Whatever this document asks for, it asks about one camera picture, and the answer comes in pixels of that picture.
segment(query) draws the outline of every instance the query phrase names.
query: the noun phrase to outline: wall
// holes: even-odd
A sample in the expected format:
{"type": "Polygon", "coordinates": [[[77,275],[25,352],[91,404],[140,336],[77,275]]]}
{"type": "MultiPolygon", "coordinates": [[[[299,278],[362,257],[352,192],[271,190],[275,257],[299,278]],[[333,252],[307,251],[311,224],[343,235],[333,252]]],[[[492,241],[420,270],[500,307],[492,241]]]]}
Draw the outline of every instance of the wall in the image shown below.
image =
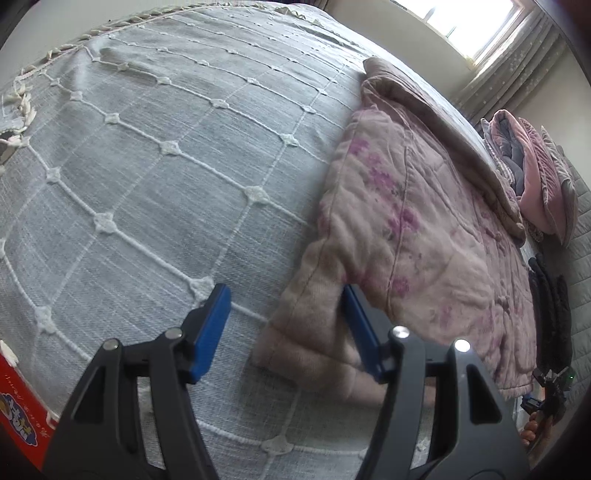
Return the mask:
{"type": "Polygon", "coordinates": [[[513,113],[538,129],[544,125],[591,186],[591,86],[571,52],[513,113]]]}
{"type": "Polygon", "coordinates": [[[154,7],[190,3],[190,0],[41,0],[25,14],[0,50],[0,87],[11,81],[22,67],[45,56],[50,48],[109,20],[154,7]]]}
{"type": "Polygon", "coordinates": [[[326,11],[398,57],[448,99],[473,76],[447,40],[390,0],[329,0],[326,11]]]}

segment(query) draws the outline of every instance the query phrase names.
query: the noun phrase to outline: red box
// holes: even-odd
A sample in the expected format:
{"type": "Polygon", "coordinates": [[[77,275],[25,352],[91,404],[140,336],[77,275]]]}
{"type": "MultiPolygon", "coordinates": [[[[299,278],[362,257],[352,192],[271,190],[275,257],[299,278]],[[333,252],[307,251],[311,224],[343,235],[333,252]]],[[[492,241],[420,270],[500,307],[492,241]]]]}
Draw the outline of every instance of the red box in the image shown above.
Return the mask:
{"type": "Polygon", "coordinates": [[[21,452],[41,470],[57,422],[3,355],[0,355],[0,423],[21,452]]]}

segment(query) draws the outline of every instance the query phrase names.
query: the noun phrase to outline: metal screw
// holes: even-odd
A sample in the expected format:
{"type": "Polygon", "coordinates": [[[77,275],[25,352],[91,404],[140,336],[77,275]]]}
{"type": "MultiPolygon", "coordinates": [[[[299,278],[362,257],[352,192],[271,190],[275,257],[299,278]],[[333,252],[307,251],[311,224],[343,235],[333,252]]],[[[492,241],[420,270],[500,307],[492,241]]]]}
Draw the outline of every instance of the metal screw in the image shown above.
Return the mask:
{"type": "Polygon", "coordinates": [[[110,338],[108,340],[105,340],[105,343],[103,343],[103,348],[108,352],[110,352],[111,350],[115,350],[118,346],[119,341],[117,340],[117,338],[110,338]]]}
{"type": "Polygon", "coordinates": [[[166,332],[164,332],[164,336],[168,340],[174,340],[177,338],[181,338],[183,336],[183,331],[178,327],[172,327],[166,330],[166,332]]]}
{"type": "Polygon", "coordinates": [[[396,327],[392,329],[392,333],[396,338],[406,338],[410,335],[410,331],[402,325],[396,325],[396,327]]]}
{"type": "Polygon", "coordinates": [[[466,353],[470,349],[470,342],[468,342],[468,340],[464,340],[463,338],[458,338],[458,340],[453,342],[453,346],[457,351],[466,353]]]}

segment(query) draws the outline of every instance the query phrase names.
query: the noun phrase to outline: pink quilted blanket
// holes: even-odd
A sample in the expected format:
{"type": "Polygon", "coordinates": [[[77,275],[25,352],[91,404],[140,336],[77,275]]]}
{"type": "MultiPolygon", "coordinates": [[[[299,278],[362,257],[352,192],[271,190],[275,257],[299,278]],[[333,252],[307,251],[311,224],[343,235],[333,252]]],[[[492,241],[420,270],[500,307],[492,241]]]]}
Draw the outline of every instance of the pink quilted blanket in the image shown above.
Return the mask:
{"type": "Polygon", "coordinates": [[[254,362],[304,389],[378,404],[339,317],[344,283],[422,338],[470,341],[506,397],[531,389],[535,323],[508,183],[440,105],[388,62],[365,61],[363,109],[331,163],[319,239],[281,296],[254,362]]]}

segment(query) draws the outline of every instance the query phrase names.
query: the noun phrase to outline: human hand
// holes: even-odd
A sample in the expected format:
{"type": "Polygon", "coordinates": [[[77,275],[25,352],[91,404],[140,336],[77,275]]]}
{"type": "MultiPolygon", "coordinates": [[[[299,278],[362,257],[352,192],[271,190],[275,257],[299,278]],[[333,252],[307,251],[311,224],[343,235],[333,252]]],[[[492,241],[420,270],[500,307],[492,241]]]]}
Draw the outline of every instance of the human hand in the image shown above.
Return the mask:
{"type": "Polygon", "coordinates": [[[533,412],[530,415],[530,420],[528,423],[525,424],[523,430],[519,433],[521,437],[521,443],[525,447],[529,447],[530,443],[534,442],[537,437],[540,437],[536,446],[531,450],[528,454],[530,457],[530,462],[536,462],[542,451],[548,445],[548,441],[550,440],[550,433],[552,430],[552,416],[541,419],[541,414],[539,411],[533,412]]]}

